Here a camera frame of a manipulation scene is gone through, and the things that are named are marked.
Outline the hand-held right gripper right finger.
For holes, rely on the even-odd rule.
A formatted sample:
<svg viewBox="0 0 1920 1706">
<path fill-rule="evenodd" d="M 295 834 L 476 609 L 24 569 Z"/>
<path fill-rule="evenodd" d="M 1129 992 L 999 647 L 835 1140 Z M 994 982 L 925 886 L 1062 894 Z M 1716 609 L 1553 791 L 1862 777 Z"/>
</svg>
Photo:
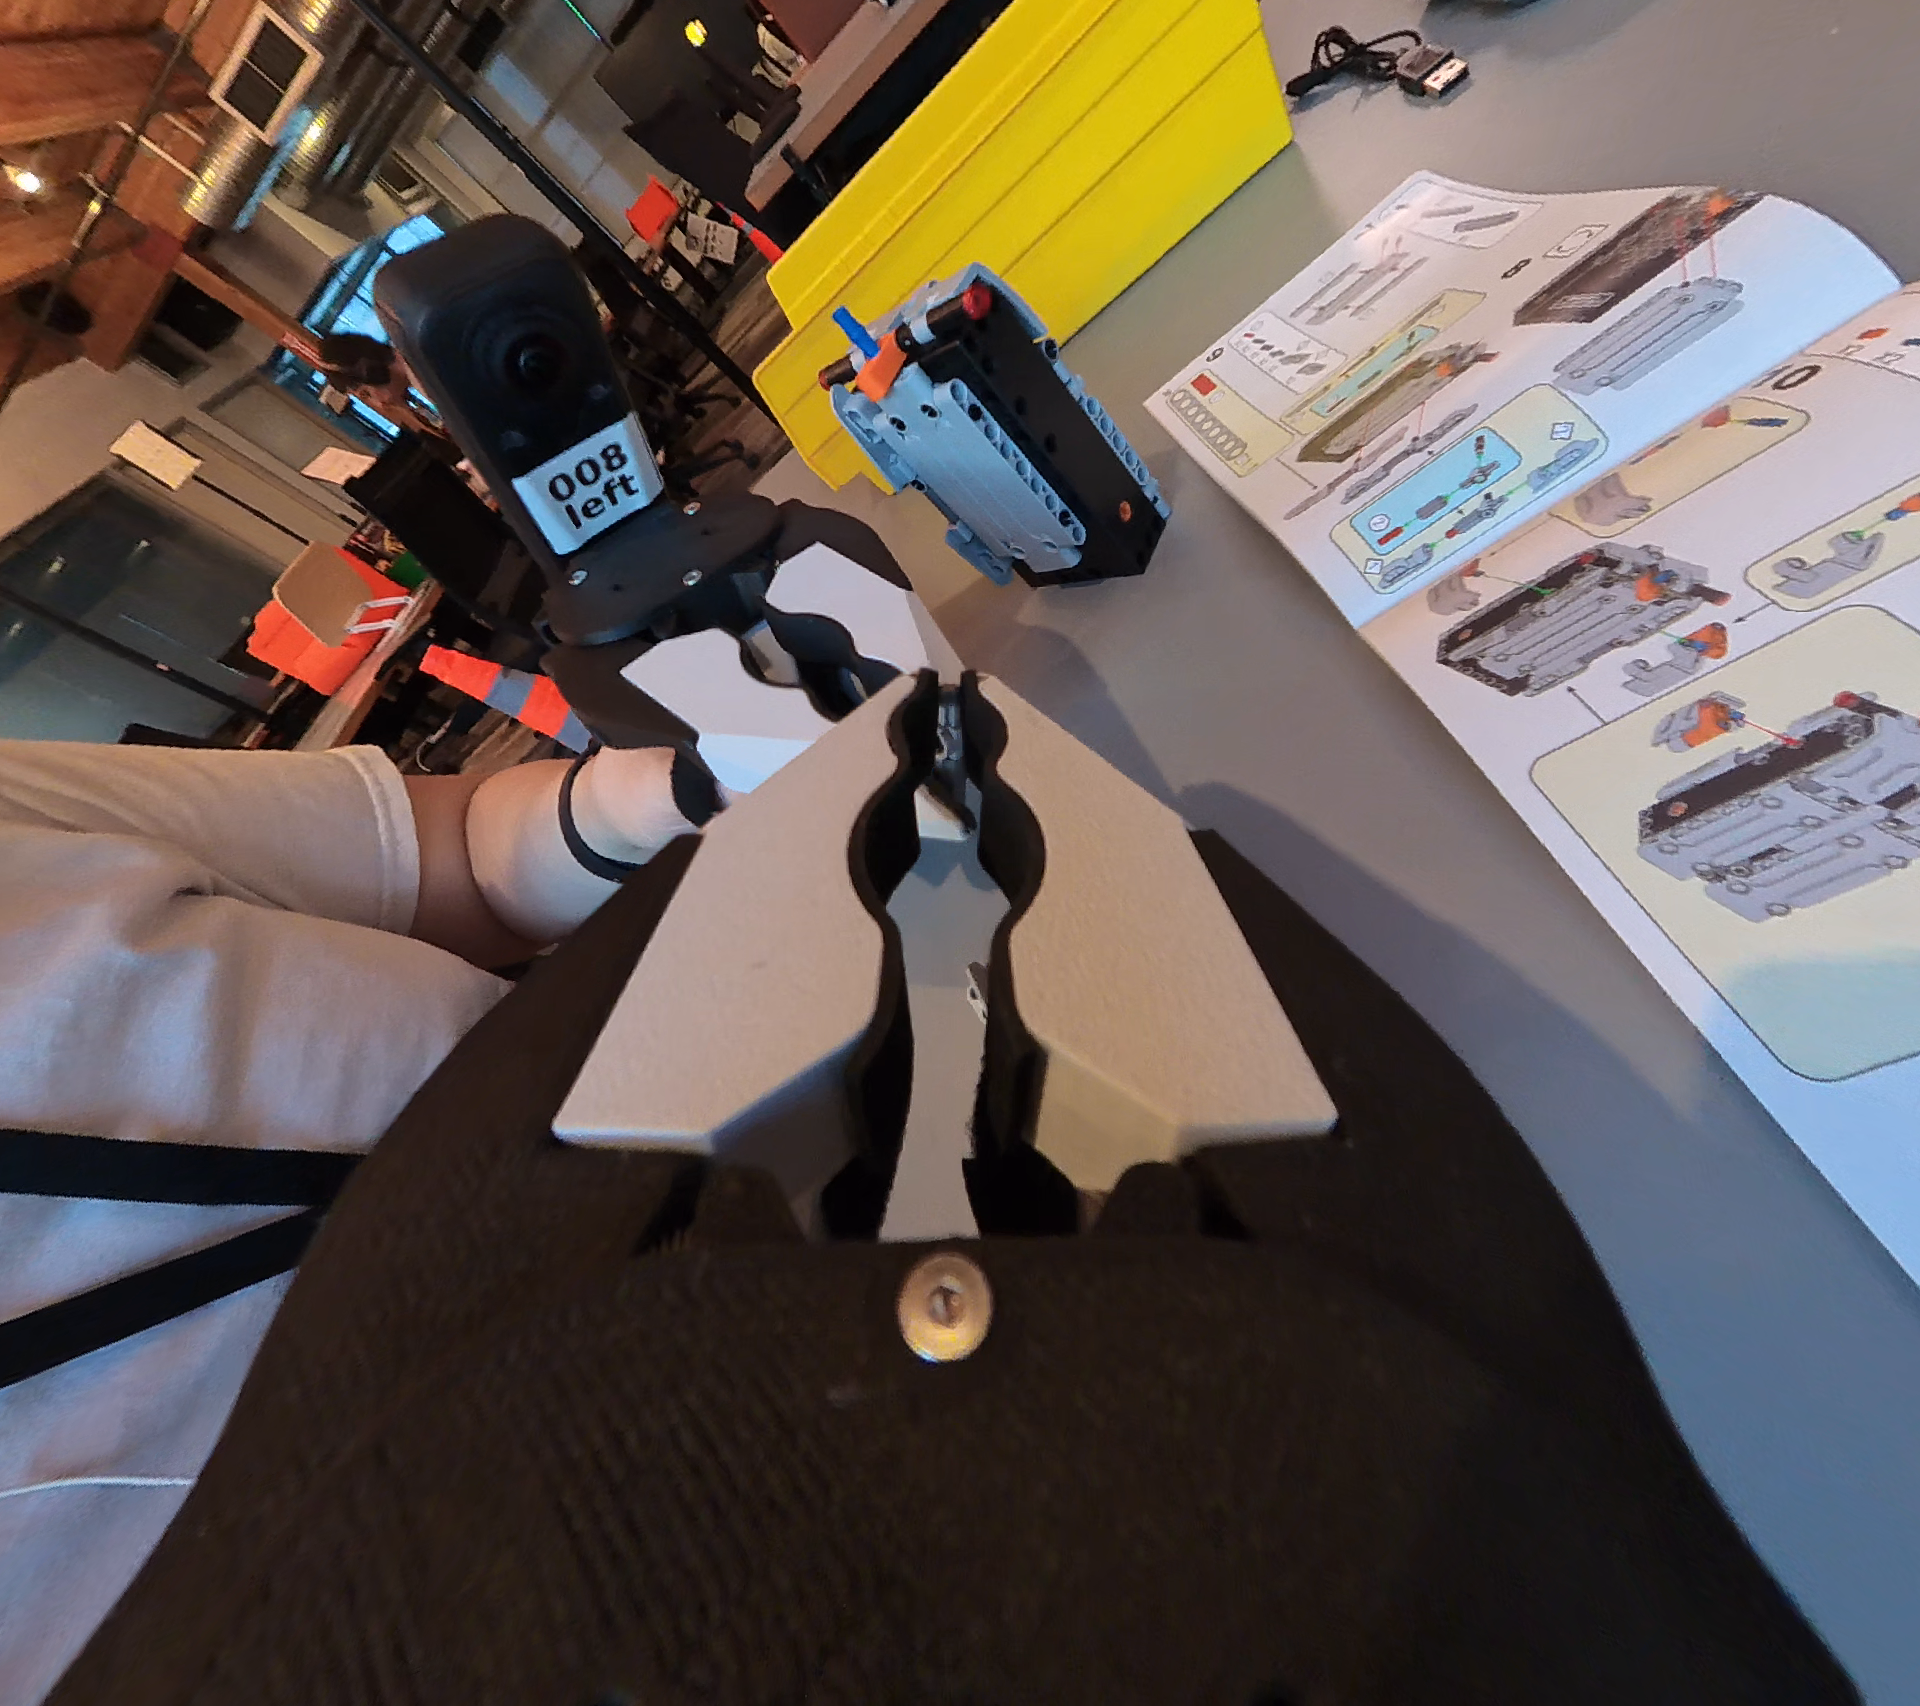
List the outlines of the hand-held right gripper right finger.
<svg viewBox="0 0 1920 1706">
<path fill-rule="evenodd" d="M 1331 1087 L 1184 813 L 999 674 L 961 674 L 955 719 L 981 875 L 999 886 L 973 1223 L 984 1242 L 1078 1232 L 1078 1200 L 1140 1163 L 1331 1136 Z"/>
</svg>

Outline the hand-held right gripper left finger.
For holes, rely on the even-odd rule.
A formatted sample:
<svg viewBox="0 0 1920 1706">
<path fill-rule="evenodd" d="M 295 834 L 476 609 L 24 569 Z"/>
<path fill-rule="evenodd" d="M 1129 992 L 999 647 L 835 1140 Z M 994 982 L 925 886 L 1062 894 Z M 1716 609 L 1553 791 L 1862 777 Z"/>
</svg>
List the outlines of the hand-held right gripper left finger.
<svg viewBox="0 0 1920 1706">
<path fill-rule="evenodd" d="M 558 1140 L 694 1151 L 817 1200 L 826 1242 L 887 1215 L 909 1116 L 905 936 L 942 674 L 892 674 L 694 850 Z"/>
</svg>

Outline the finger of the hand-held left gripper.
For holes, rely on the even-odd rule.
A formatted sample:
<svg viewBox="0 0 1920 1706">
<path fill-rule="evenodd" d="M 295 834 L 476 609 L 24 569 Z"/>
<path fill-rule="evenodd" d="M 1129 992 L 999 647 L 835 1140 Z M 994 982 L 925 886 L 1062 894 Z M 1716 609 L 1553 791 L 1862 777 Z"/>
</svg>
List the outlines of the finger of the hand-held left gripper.
<svg viewBox="0 0 1920 1706">
<path fill-rule="evenodd" d="M 755 719 L 842 719 L 871 695 L 942 669 L 925 605 L 826 541 L 755 567 L 755 591 L 775 653 L 787 659 L 785 683 L 755 674 Z"/>
<path fill-rule="evenodd" d="M 713 805 L 738 805 L 835 728 L 802 683 L 755 674 L 727 630 L 664 637 L 616 674 L 694 728 Z"/>
</svg>

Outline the person's left forearm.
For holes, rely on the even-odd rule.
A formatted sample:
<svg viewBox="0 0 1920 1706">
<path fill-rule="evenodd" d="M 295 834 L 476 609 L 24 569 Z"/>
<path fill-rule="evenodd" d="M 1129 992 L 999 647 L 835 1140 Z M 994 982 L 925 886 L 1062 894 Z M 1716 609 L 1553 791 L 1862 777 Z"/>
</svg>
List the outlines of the person's left forearm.
<svg viewBox="0 0 1920 1706">
<path fill-rule="evenodd" d="M 408 777 L 417 816 L 417 914 L 423 945 L 476 970 L 511 970 L 583 936 L 616 879 L 585 875 L 564 839 L 564 762 L 502 777 Z"/>
</svg>

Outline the grey desk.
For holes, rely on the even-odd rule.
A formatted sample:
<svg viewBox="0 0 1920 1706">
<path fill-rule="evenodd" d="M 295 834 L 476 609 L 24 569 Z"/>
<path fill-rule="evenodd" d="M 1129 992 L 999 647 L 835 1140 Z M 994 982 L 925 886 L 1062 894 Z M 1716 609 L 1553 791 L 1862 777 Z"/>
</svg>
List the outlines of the grey desk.
<svg viewBox="0 0 1920 1706">
<path fill-rule="evenodd" d="M 955 653 L 1279 879 L 1509 1108 L 1705 1474 L 1851 1672 L 1909 1701 L 1909 22 L 1920 0 L 1267 0 L 1466 56 L 1294 141 L 1071 336 L 1172 521 L 1146 580 L 984 587 L 869 521 Z M 1312 448 L 1227 477 L 1155 405 L 1232 320 L 1352 371 L 1483 285 L 1436 394 L 1600 448 L 1408 580 Z"/>
</svg>

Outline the orange white box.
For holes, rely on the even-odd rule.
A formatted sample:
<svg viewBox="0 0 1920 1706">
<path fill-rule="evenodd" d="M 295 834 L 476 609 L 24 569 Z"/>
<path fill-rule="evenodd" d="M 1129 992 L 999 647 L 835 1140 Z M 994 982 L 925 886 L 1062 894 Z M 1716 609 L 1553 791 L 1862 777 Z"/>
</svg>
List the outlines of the orange white box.
<svg viewBox="0 0 1920 1706">
<path fill-rule="evenodd" d="M 408 618 L 408 587 L 335 541 L 307 541 L 245 626 L 245 659 L 307 695 L 348 695 L 376 637 Z"/>
</svg>

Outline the yellow plastic bin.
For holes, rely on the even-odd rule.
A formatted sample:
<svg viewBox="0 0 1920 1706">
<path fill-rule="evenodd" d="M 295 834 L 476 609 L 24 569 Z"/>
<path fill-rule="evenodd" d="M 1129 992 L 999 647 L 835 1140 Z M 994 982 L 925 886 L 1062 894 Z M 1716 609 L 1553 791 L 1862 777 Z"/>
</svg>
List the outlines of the yellow plastic bin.
<svg viewBox="0 0 1920 1706">
<path fill-rule="evenodd" d="M 785 249 L 787 336 L 755 385 L 826 490 L 887 490 L 817 394 L 835 306 L 884 320 L 984 263 L 1078 336 L 1290 141 L 1258 0 L 1008 0 Z"/>
</svg>

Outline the person's pale clothing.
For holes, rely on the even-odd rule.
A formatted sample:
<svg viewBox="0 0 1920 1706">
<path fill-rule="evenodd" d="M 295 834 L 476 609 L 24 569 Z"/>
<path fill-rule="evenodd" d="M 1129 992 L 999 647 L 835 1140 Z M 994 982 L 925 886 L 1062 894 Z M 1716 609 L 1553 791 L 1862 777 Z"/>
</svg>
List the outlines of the person's pale clothing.
<svg viewBox="0 0 1920 1706">
<path fill-rule="evenodd" d="M 385 750 L 0 750 L 0 1123 L 371 1151 L 502 974 L 423 945 Z M 42 1701 L 202 1474 L 286 1277 L 0 1401 L 0 1701 Z"/>
</svg>

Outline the open instruction booklet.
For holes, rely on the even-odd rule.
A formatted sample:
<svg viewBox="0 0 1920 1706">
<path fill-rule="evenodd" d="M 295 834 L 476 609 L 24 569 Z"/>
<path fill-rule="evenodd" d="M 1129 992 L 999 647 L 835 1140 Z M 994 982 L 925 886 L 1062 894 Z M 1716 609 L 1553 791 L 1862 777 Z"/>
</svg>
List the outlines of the open instruction booklet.
<svg viewBox="0 0 1920 1706">
<path fill-rule="evenodd" d="M 1414 172 L 1146 417 L 1909 1277 L 1920 285 L 1760 185 Z"/>
</svg>

